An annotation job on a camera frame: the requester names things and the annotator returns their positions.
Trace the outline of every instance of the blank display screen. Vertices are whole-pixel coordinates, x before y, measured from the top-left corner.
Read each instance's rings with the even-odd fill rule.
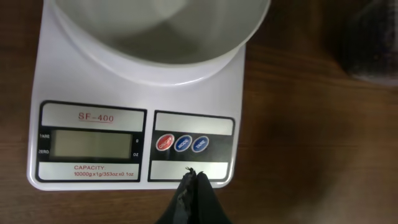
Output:
[[[55,130],[50,156],[129,159],[131,143],[131,134]]]

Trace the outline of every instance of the black border frame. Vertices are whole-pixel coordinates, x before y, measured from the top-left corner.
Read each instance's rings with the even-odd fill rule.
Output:
[[[214,116],[214,115],[203,115],[203,114],[194,114],[194,113],[181,113],[181,112],[173,112],[173,111],[162,111],[162,110],[155,110],[154,111],[154,123],[153,123],[153,127],[152,127],[152,135],[154,134],[155,131],[155,126],[156,126],[156,119],[157,119],[157,113],[166,113],[166,114],[177,114],[177,115],[189,115],[189,116],[199,116],[199,117],[204,117],[204,118],[221,118],[221,119],[230,119],[232,120],[233,123],[233,127],[232,127],[232,141],[234,139],[234,135],[235,135],[235,119],[234,118],[230,118],[230,117],[225,117],[225,116]],[[152,169],[152,159],[150,158],[150,151],[152,150],[152,136],[150,139],[151,145],[149,148],[149,167],[148,167],[148,178],[147,181],[148,182],[181,182],[181,179],[178,180],[152,180],[150,179],[150,172]],[[209,179],[210,182],[226,182],[228,180],[228,177],[230,175],[230,169],[231,169],[231,163],[232,163],[232,155],[231,155],[231,159],[228,162],[228,166],[227,166],[227,173],[224,179]]]
[[[43,107],[47,103],[55,103],[55,104],[61,104],[61,105],[72,105],[72,106],[88,106],[88,107],[95,107],[95,108],[108,108],[108,109],[115,109],[115,110],[128,110],[128,111],[141,111],[144,112],[144,120],[142,124],[142,132],[132,132],[132,131],[115,131],[115,130],[103,130],[103,129],[84,129],[84,128],[65,128],[65,127],[58,127],[58,126],[42,126],[42,115],[43,115]],[[142,169],[142,158],[143,158],[143,152],[144,152],[144,141],[145,141],[145,130],[146,130],[146,120],[147,120],[147,110],[145,109],[135,109],[135,108],[124,108],[124,107],[118,107],[118,106],[106,106],[106,105],[94,105],[94,104],[87,104],[87,103],[71,103],[71,102],[65,102],[65,101],[55,101],[55,100],[45,100],[41,102],[40,104],[40,111],[39,111],[39,123],[38,123],[38,132],[37,132],[37,145],[36,145],[36,170],[35,170],[35,178],[37,181],[41,183],[103,183],[103,182],[140,182],[141,181],[141,169]],[[132,134],[133,136],[133,141],[136,140],[134,136],[139,135],[140,136],[140,143],[139,143],[139,150],[141,152],[141,159],[138,163],[139,168],[138,168],[138,179],[137,180],[43,180],[39,177],[39,162],[44,162],[40,161],[40,156],[39,156],[39,143],[40,143],[40,129],[42,128],[49,128],[49,129],[59,129],[59,130],[71,130],[71,131],[90,131],[90,132],[101,132],[101,133],[123,133],[123,134]],[[127,159],[100,159],[100,161],[96,161],[96,163],[119,163],[119,164],[137,164],[137,163],[132,163],[132,162],[126,162]],[[80,159],[79,161],[71,161],[71,160],[65,160],[65,161],[54,161],[54,162],[82,162],[82,163],[95,163],[92,160],[89,161],[84,161],[83,159]]]

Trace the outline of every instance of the digital scale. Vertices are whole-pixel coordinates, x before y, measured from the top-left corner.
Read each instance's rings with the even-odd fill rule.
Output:
[[[110,68],[106,52],[76,41],[57,13],[45,1],[30,111],[27,178],[34,187],[176,189],[186,167],[203,171],[214,188],[231,181],[244,46],[220,60],[215,74],[135,82],[118,72],[125,64]]]

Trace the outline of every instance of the tare button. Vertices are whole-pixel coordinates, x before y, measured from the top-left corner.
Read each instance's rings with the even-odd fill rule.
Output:
[[[207,148],[209,145],[209,138],[206,136],[202,136],[197,138],[193,143],[192,143],[192,151],[193,152],[202,152]]]
[[[174,143],[174,135],[165,134],[157,140],[156,149],[159,151],[166,151],[170,149],[173,143]]]
[[[181,136],[176,140],[176,142],[174,144],[174,149],[177,152],[183,152],[191,146],[191,143],[192,143],[191,136],[189,136],[189,135]]]

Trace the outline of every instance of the brown wood grain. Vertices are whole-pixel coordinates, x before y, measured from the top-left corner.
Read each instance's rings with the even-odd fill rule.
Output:
[[[366,1],[275,0],[248,44],[234,223],[398,223],[398,90],[336,62]],[[0,0],[0,223],[154,223],[172,190],[41,192],[28,183],[42,1]]]

